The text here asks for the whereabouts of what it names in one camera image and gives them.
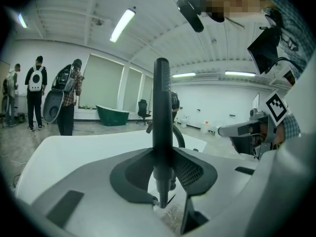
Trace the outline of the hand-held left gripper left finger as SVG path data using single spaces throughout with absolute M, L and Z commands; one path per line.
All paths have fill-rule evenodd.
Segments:
M 87 163 L 44 191 L 32 207 L 63 236 L 170 237 L 153 210 L 151 149 Z

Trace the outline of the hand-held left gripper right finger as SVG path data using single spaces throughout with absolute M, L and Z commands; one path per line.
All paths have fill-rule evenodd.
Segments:
M 187 198 L 186 237 L 306 237 L 316 230 L 316 135 L 303 134 L 259 162 L 174 149 Z

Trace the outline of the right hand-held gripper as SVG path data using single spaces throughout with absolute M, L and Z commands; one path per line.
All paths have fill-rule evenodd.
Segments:
M 252 101 L 249 121 L 221 126 L 217 130 L 220 136 L 230 137 L 239 154 L 254 155 L 257 159 L 272 150 L 278 126 L 288 114 L 287 106 L 276 91 L 262 103 L 259 100 L 260 94 L 257 94 Z

